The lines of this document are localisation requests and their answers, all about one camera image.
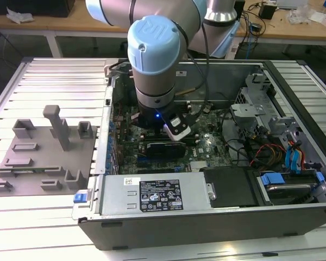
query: barcode sticker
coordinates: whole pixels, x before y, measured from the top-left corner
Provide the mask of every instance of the barcode sticker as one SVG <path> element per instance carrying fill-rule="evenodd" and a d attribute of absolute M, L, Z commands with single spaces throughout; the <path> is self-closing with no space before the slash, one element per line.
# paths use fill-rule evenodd
<path fill-rule="evenodd" d="M 140 178 L 139 177 L 134 177 L 134 178 L 124 178 L 124 184 L 125 186 L 130 186 L 130 185 L 139 185 Z"/>

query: black plastic cover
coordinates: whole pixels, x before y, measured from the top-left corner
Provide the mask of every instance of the black plastic cover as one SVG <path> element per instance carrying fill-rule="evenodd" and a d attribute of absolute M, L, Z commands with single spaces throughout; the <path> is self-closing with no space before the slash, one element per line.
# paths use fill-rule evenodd
<path fill-rule="evenodd" d="M 256 177 L 250 167 L 211 167 L 203 169 L 206 183 L 213 184 L 216 199 L 213 208 L 266 206 Z"/>

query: blue latch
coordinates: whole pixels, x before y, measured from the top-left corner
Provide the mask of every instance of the blue latch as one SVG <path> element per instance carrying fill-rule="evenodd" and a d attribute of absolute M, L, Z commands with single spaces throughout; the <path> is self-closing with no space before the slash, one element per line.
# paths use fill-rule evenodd
<path fill-rule="evenodd" d="M 265 173 L 263 176 L 261 176 L 261 180 L 264 186 L 269 184 L 285 184 L 283 176 L 278 172 Z"/>
<path fill-rule="evenodd" d="M 74 203 L 86 203 L 87 193 L 76 193 L 74 195 Z"/>
<path fill-rule="evenodd" d="M 323 182 L 323 181 L 325 180 L 324 175 L 322 175 L 322 173 L 319 172 L 319 171 L 316 172 L 316 177 L 317 177 L 317 179 L 319 180 L 320 183 Z"/>

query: sticker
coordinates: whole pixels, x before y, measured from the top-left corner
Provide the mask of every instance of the sticker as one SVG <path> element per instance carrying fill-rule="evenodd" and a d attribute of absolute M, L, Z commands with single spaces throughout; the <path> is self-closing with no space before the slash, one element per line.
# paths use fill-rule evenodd
<path fill-rule="evenodd" d="M 183 210 L 183 198 L 178 179 L 169 181 L 140 181 L 140 210 L 158 212 Z"/>
<path fill-rule="evenodd" d="M 139 185 L 140 178 L 135 177 L 135 178 L 124 178 L 124 184 L 125 186 L 129 185 Z"/>
<path fill-rule="evenodd" d="M 187 76 L 187 71 L 176 71 L 176 76 Z"/>

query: aluminum extrusion table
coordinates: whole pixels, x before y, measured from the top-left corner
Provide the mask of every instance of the aluminum extrusion table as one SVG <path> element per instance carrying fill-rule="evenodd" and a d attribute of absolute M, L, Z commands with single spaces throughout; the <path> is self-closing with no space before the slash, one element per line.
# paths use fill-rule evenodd
<path fill-rule="evenodd" d="M 105 60 L 22 63 L 0 96 L 0 162 L 17 118 L 29 117 L 34 125 L 49 126 L 42 116 L 46 104 L 57 103 L 70 126 L 86 119 L 101 128 L 108 95 Z M 273 63 L 326 133 L 326 86 L 307 66 L 295 61 Z M 289 112 L 285 101 L 278 99 Z M 276 260 L 326 260 L 326 225 L 297 237 L 102 252 L 71 219 L 72 206 L 72 195 L 0 197 L 0 260 L 272 260 L 264 254 L 268 252 L 277 253 Z"/>

